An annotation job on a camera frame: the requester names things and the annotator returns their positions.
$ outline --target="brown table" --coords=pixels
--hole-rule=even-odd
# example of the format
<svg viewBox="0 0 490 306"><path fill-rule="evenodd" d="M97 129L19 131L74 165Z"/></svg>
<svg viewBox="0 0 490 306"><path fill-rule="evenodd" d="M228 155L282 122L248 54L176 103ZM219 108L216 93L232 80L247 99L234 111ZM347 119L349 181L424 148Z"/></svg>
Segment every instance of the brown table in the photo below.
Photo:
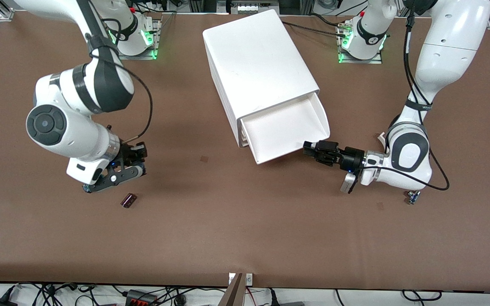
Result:
<svg viewBox="0 0 490 306"><path fill-rule="evenodd" d="M237 147L202 40L236 18L175 16L157 60L125 62L155 97L142 138L148 175L99 194L85 194L67 159L25 128L37 79L89 61L78 28L26 12L0 25L0 281L223 286L242 271L255 286L490 290L490 31L426 120L451 189L424 190L408 206L381 183L341 193L345 173L301 152L256 165ZM329 30L313 17L285 20ZM376 133L409 91L403 24L391 26L382 65L338 64L333 37L288 28L321 88L332 141L381 150ZM414 27L412 68L428 26ZM126 110L95 120L121 138L137 133L148 103L136 92ZM432 182L443 186L437 170ZM127 210L128 192L139 199Z"/></svg>

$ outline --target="white box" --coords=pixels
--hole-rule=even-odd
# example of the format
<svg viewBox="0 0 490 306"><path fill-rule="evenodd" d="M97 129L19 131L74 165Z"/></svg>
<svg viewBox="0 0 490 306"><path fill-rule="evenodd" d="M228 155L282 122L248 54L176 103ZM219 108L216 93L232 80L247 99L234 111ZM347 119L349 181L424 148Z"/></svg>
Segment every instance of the white box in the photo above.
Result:
<svg viewBox="0 0 490 306"><path fill-rule="evenodd" d="M330 136L319 87L274 10L204 31L211 75L257 164Z"/></svg>

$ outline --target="small cylindrical object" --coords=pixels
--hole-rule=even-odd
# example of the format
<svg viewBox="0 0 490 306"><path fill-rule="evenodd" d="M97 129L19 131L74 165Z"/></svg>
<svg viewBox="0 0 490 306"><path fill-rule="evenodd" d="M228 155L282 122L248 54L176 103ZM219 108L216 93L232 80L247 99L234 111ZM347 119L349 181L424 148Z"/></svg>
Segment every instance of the small cylindrical object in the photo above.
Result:
<svg viewBox="0 0 490 306"><path fill-rule="evenodd" d="M129 193L124 200L120 203L124 208L130 208L132 204L137 200L137 196L133 193Z"/></svg>

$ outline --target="white robotic arm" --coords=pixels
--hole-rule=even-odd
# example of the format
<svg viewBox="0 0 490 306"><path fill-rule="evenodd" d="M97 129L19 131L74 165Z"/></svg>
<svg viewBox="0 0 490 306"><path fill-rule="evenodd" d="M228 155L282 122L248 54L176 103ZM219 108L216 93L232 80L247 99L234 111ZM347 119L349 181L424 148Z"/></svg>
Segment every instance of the white robotic arm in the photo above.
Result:
<svg viewBox="0 0 490 306"><path fill-rule="evenodd" d="M429 10L432 25L422 46L416 69L416 85L402 112L389 126L385 152L319 142L304 145L305 154L321 163L340 164L348 171L342 191L360 183L385 182L407 190L421 190L430 181L430 144L423 125L435 95L462 77L484 36L490 15L490 0L405 0L408 8L422 14ZM396 13L393 0L370 0L364 17L352 19L352 33L343 46L352 56L367 60L376 55ZM418 193L410 194L414 203Z"/></svg>
<svg viewBox="0 0 490 306"><path fill-rule="evenodd" d="M134 95L134 85L118 49L98 16L98 3L105 18L118 20L122 31L119 47L142 52L148 45L141 37L138 18L124 0L17 0L34 14L74 21L82 32L92 61L58 74L42 77L35 86L34 108L26 120L29 136L41 147L70 157L67 173L83 182L87 192L101 191L145 174L144 144L121 143L109 128L92 121L93 114L123 110ZM107 175L101 176L107 169Z"/></svg>

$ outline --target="red cable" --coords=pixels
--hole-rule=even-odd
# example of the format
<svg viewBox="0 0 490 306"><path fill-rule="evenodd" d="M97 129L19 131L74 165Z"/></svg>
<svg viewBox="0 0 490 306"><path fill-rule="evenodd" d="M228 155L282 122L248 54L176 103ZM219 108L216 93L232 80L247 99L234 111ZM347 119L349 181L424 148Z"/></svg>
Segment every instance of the red cable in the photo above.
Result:
<svg viewBox="0 0 490 306"><path fill-rule="evenodd" d="M251 297L251 300L253 300L253 305L256 306L256 302L254 301L253 293L251 292L251 289L247 287L247 291L249 291L249 296Z"/></svg>

